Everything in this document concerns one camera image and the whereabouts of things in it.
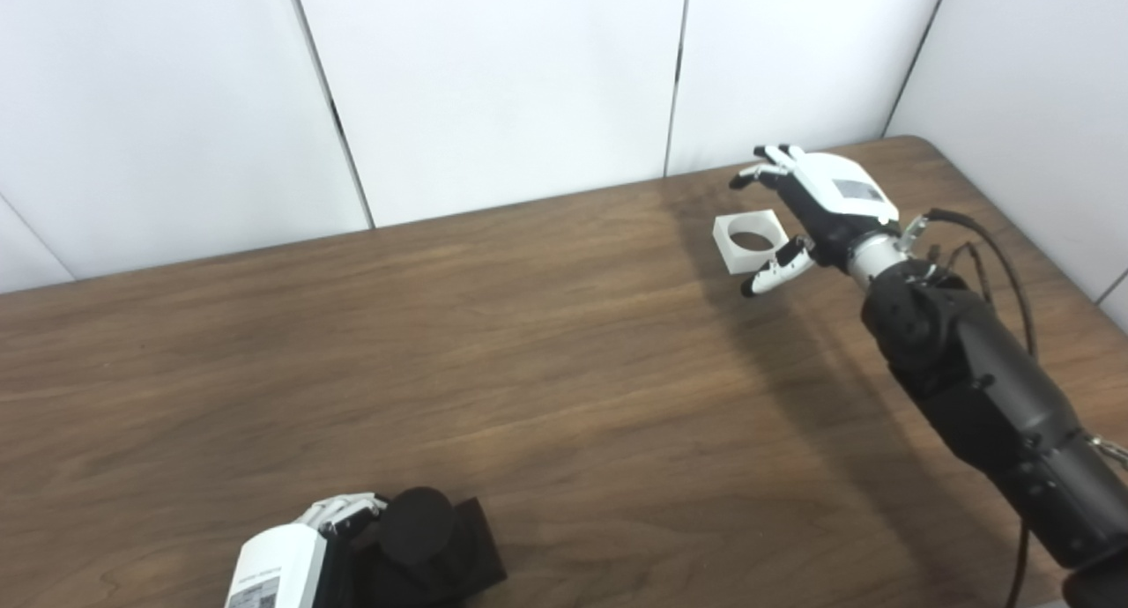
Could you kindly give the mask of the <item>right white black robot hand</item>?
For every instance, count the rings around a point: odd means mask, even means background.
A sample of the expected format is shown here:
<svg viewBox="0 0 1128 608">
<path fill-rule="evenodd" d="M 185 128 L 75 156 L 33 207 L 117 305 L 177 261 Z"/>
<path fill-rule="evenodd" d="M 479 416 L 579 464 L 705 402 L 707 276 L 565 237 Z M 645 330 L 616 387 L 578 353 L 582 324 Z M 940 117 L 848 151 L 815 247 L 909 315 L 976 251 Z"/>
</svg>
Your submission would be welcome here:
<svg viewBox="0 0 1128 608">
<path fill-rule="evenodd" d="M 754 155 L 758 162 L 737 171 L 729 187 L 760 183 L 774 191 L 803 233 L 788 238 L 744 280 L 742 296 L 764 296 L 816 265 L 837 268 L 866 288 L 909 259 L 899 246 L 898 208 L 853 159 L 794 144 L 758 146 Z"/>
</svg>

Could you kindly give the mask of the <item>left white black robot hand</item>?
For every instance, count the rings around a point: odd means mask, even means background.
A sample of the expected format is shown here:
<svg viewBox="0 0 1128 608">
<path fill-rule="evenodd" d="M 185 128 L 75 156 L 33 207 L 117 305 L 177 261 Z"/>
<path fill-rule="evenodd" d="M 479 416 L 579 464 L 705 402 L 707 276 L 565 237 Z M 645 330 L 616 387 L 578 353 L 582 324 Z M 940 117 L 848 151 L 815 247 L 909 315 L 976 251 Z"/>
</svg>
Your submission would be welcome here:
<svg viewBox="0 0 1128 608">
<path fill-rule="evenodd" d="M 314 502 L 243 544 L 226 607 L 353 607 L 353 555 L 390 500 L 374 492 Z"/>
</svg>

